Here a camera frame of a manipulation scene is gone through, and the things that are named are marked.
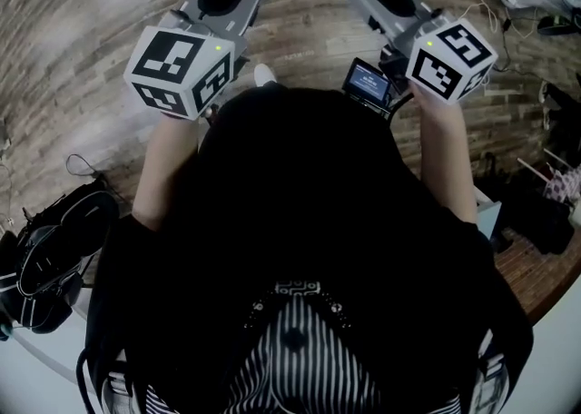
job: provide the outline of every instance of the wooden floor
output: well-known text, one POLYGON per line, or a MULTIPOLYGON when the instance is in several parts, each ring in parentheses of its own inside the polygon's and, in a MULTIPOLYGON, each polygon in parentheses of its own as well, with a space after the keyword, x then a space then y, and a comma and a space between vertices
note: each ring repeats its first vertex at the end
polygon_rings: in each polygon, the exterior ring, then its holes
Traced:
MULTIPOLYGON (((426 1, 460 15, 477 0, 426 1)), ((158 114, 132 101, 122 73, 143 28, 155 25, 178 2, 0 0, 0 117, 12 139, 5 164, 13 182, 10 212, 8 183, 0 182, 0 212, 14 217, 16 228, 24 220, 21 207, 38 212, 87 181, 67 173, 64 161, 70 153, 107 171, 113 186, 132 199, 158 114)), ((498 1, 490 3, 504 15, 498 1)), ((486 13, 475 7, 468 18, 497 48, 503 64, 501 34, 490 33, 486 13)), ((528 21, 517 25, 522 31, 530 28, 528 21)), ((353 57, 374 64, 383 46, 346 0, 265 0, 247 36, 251 64, 222 102, 251 86, 258 62, 272 66, 286 85, 338 89, 353 57)), ((522 40, 509 31, 507 47, 513 66, 575 91, 575 71, 581 71, 577 36, 533 34, 522 40)), ((487 91, 468 100, 475 170, 488 151, 508 168, 517 156, 529 161, 539 157, 545 135, 536 104, 538 86, 531 75, 493 74, 487 91)), ((302 118, 301 109, 294 118, 302 118)), ((399 112, 393 130, 406 162, 416 168, 419 123, 413 104, 399 112)), ((83 166, 74 163, 72 169, 83 166)))

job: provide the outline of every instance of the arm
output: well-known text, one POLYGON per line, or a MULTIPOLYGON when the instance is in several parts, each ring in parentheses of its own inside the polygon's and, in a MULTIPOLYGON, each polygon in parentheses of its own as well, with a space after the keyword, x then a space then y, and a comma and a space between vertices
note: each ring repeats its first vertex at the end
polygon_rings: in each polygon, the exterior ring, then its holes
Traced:
POLYGON ((168 214, 179 172, 198 150, 198 122, 162 114, 147 145, 133 217, 158 231, 168 214))
POLYGON ((410 84, 421 109, 421 179, 461 221, 476 223, 468 137, 459 104, 446 105, 410 84))

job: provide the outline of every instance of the hardwood floor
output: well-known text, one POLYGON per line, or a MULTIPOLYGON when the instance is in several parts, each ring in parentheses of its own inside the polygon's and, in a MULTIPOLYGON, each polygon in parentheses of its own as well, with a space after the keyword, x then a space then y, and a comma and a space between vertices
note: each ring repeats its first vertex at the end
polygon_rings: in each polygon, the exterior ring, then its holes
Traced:
MULTIPOLYGON (((12 171, 9 215, 24 223, 20 208, 39 212, 63 192, 87 180, 69 175, 64 161, 80 153, 106 171, 113 186, 132 199, 148 136, 158 113, 134 103, 123 81, 126 61, 146 25, 179 0, 0 0, 0 116, 12 146, 5 164, 12 171)), ((426 0, 461 15, 478 0, 426 0)), ((501 17, 504 9, 489 0, 501 17)), ((492 34, 484 10, 468 19, 497 48, 504 63, 502 37, 492 34)), ((518 21, 521 31, 530 22, 518 21)), ((383 42, 346 0, 265 0, 247 33, 251 63, 220 102, 252 85, 253 66, 265 62, 289 86, 340 88, 353 57, 375 64, 383 42)), ((578 36, 532 34, 522 40, 507 32, 512 64, 577 94, 581 71, 578 36)), ((536 104, 539 81, 532 75, 492 74, 487 90, 465 104, 471 158, 478 170, 491 151, 501 167, 517 156, 539 157, 545 134, 536 104)), ((392 128, 406 162, 419 162, 417 110, 406 105, 392 128)), ((72 170, 84 167, 72 164, 72 170)), ((8 214, 7 182, 0 182, 0 212, 8 214)))

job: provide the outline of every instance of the camera screen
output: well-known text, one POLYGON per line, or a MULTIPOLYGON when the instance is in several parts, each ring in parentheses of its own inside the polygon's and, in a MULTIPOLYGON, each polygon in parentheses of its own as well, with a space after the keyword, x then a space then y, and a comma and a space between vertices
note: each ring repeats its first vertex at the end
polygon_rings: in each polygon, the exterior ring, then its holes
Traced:
POLYGON ((389 89, 389 81, 386 78, 365 69, 359 64, 355 64, 349 83, 379 101, 384 100, 389 89))

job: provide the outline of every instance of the white cube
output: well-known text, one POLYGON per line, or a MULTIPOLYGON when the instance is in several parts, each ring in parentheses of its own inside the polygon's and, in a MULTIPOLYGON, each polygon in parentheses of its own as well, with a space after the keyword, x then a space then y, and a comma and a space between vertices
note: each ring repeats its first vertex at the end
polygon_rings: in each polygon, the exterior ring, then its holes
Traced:
POLYGON ((234 42, 147 26, 123 78, 145 105, 195 120, 232 81, 234 42))
POLYGON ((406 77, 447 104, 474 91, 498 54, 465 19, 418 38, 406 77))

